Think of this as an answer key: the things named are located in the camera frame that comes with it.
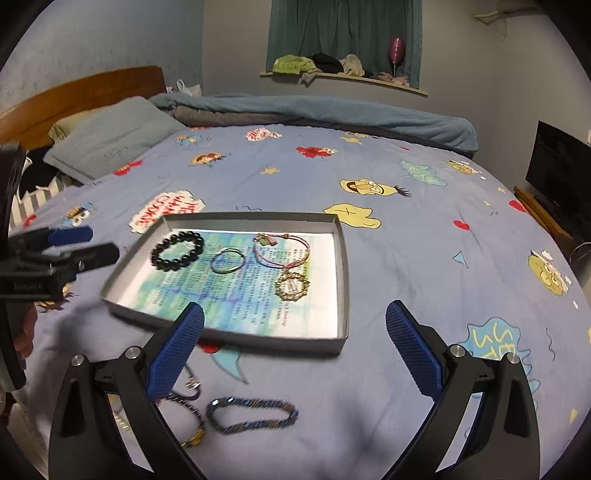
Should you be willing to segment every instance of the gray wall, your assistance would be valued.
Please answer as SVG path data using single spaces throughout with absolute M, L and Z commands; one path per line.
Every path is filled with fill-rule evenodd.
M 545 15 L 510 18 L 506 31 L 499 45 L 492 148 L 482 164 L 513 188 L 525 186 L 538 120 L 587 141 L 591 83 Z
M 69 80 L 157 64 L 202 78 L 203 0 L 54 0 L 0 72 L 0 112 Z
M 443 115 L 465 117 L 490 146 L 499 30 L 471 14 L 495 9 L 493 0 L 423 0 L 421 89 L 428 98 L 381 86 L 316 79 L 310 87 L 259 77 L 265 70 L 271 0 L 205 0 L 203 91 L 205 95 L 338 95 Z

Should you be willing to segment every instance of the striped cloth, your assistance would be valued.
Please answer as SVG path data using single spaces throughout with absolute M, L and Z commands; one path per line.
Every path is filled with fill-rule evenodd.
M 19 198 L 18 194 L 16 194 L 12 199 L 12 210 L 8 234 L 10 235 L 12 229 L 22 225 L 39 209 L 39 207 L 43 206 L 49 199 L 56 196 L 58 193 L 72 184 L 73 180 L 68 175 L 59 173 L 53 177 L 52 181 L 47 187 L 37 187 L 37 190 L 34 192 L 26 192 L 22 198 Z

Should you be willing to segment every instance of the red heart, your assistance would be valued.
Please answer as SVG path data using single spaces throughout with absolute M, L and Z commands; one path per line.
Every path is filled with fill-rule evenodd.
M 454 220 L 453 224 L 455 226 L 457 226 L 458 228 L 461 228 L 462 230 L 469 230 L 470 229 L 470 225 L 468 225 L 467 223 L 462 222 L 461 220 Z
M 520 212 L 527 213 L 527 210 L 525 210 L 525 207 L 521 204 L 521 202 L 518 202 L 517 200 L 511 200 L 509 202 L 509 205 L 511 205 L 515 210 L 519 210 Z

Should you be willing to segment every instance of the paper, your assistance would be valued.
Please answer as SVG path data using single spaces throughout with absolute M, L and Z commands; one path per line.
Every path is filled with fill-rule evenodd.
M 186 229 L 175 229 L 180 232 Z M 205 312 L 205 327 L 260 336 L 336 338 L 338 336 L 335 240 L 332 233 L 293 233 L 310 243 L 307 262 L 290 271 L 302 273 L 310 282 L 308 295 L 283 301 L 275 294 L 278 268 L 261 265 L 254 255 L 252 238 L 257 232 L 199 230 L 205 246 L 199 259 L 187 268 L 163 272 L 147 258 L 120 303 L 134 310 L 174 320 L 190 301 Z M 257 251 L 278 263 L 302 258 L 305 247 L 293 239 L 277 239 L 274 247 L 256 246 Z M 162 258 L 178 258 L 191 250 L 185 242 L 171 246 Z M 212 256 L 224 247 L 237 248 L 246 263 L 234 273 L 211 270 Z M 236 254 L 223 254 L 218 269 L 239 264 Z

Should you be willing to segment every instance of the television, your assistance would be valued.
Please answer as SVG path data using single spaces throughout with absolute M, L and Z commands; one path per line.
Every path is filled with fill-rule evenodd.
M 559 217 L 579 224 L 591 222 L 591 147 L 587 144 L 538 122 L 525 179 L 558 207 L 553 210 Z

